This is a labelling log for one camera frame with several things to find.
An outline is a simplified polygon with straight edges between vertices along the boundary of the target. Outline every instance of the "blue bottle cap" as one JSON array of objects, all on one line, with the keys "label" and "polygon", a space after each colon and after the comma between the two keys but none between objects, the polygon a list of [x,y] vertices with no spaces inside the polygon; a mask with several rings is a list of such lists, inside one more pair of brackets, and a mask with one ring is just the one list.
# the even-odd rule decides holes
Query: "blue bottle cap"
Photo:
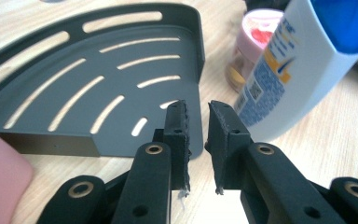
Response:
[{"label": "blue bottle cap", "polygon": [[358,0],[310,1],[336,49],[342,53],[358,53]]}]

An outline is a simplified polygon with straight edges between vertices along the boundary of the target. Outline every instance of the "wooden table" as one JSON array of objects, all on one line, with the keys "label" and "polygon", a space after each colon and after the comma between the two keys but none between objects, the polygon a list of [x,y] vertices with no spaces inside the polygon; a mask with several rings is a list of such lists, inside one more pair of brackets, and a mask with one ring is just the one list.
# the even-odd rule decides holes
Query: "wooden table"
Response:
[{"label": "wooden table", "polygon": [[[151,1],[0,0],[0,48],[47,24],[94,9]],[[177,0],[201,15],[206,64],[200,81],[204,140],[208,131],[207,103],[233,104],[237,93],[225,81],[224,68],[246,9],[240,0]],[[358,178],[358,72],[350,71],[295,127],[271,142],[280,147],[302,174],[329,187],[338,176]],[[34,179],[24,193],[13,223],[35,223],[57,188],[78,175],[96,175],[105,182],[124,173],[132,159],[24,155],[34,167]],[[214,193],[210,155],[204,151],[189,164],[190,196],[172,195],[172,223],[244,223],[239,191]]]}]

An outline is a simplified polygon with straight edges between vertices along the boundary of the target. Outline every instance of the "white plastic bottle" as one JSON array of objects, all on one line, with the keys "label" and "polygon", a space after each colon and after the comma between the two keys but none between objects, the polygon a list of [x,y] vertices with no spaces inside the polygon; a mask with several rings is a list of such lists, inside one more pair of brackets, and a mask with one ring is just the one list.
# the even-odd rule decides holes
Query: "white plastic bottle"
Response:
[{"label": "white plastic bottle", "polygon": [[358,1],[292,0],[234,105],[255,141],[303,118],[358,59]]}]

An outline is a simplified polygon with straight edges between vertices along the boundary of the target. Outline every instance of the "bottle label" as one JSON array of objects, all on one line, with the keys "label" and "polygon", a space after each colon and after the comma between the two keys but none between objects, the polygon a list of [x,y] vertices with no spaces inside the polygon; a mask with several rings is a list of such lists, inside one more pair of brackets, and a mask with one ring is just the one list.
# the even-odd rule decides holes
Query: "bottle label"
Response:
[{"label": "bottle label", "polygon": [[296,30],[285,18],[264,50],[253,74],[234,105],[246,127],[251,127],[265,118],[285,93],[290,81],[290,67],[295,62]]}]

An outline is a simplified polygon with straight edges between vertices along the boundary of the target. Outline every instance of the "pink jar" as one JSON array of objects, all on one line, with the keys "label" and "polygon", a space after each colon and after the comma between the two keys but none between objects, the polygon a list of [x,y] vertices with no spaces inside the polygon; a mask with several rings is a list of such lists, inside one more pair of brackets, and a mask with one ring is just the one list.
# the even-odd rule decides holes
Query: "pink jar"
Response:
[{"label": "pink jar", "polygon": [[235,91],[242,89],[282,16],[280,10],[255,9],[243,17],[236,47],[226,68],[226,80]]}]

